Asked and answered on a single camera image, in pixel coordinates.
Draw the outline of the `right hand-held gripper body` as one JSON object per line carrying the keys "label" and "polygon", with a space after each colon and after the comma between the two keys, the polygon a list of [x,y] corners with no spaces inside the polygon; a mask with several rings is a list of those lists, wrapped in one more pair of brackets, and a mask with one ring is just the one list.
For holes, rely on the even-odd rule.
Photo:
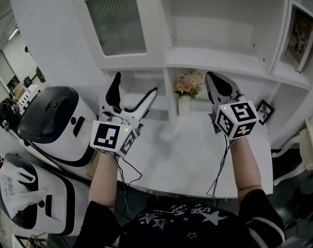
{"label": "right hand-held gripper body", "polygon": [[245,95],[219,104],[209,117],[215,133],[222,132],[230,141],[250,135],[259,120],[253,102]]}

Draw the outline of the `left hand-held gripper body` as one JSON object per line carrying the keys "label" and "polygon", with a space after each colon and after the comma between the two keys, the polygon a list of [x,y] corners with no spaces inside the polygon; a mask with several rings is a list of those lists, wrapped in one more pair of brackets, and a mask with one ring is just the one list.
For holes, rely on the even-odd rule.
{"label": "left hand-held gripper body", "polygon": [[115,157],[125,157],[140,135],[143,124],[132,113],[102,110],[92,123],[90,147]]}

